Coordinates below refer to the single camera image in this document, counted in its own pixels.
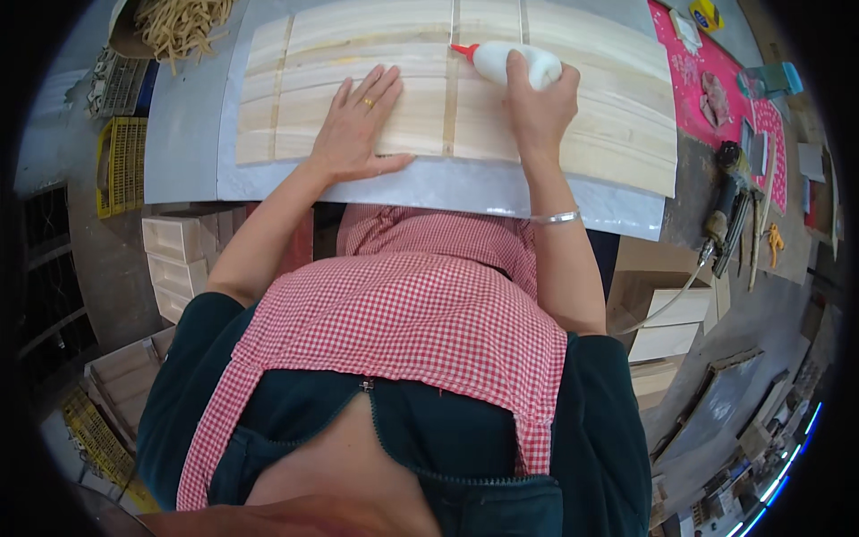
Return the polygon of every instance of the yellow package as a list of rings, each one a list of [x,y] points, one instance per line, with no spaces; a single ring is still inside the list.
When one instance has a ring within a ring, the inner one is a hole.
[[[695,0],[689,4],[689,12],[692,13],[692,18],[695,19],[701,29],[708,34],[725,27],[722,14],[710,0]]]

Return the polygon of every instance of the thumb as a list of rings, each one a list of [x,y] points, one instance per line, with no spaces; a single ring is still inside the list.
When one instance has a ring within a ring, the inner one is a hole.
[[[528,81],[528,62],[522,53],[511,49],[507,54],[507,86],[509,88],[530,88]]]
[[[414,155],[399,153],[398,155],[377,156],[370,162],[370,170],[375,175],[392,174],[405,168],[415,160]]]

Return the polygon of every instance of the bracelet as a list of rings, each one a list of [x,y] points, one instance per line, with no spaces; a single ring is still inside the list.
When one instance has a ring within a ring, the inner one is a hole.
[[[550,217],[531,217],[531,222],[541,224],[564,223],[578,220],[580,216],[579,211],[562,212]]]

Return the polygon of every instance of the blue label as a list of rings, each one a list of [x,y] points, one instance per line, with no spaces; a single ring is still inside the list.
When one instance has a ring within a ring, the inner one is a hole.
[[[698,11],[696,9],[695,11],[692,12],[692,14],[695,16],[695,20],[698,21],[698,24],[700,24],[701,26],[703,26],[705,28],[710,27],[710,24],[707,23],[707,19],[705,19],[704,16],[701,15],[700,11]]]

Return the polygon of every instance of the glue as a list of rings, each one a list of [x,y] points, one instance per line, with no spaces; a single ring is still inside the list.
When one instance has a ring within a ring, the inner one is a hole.
[[[486,41],[471,46],[451,45],[450,48],[465,54],[483,78],[502,86],[507,85],[507,55],[513,49],[521,52],[528,63],[528,81],[532,88],[541,90],[561,77],[561,60],[536,46]]]

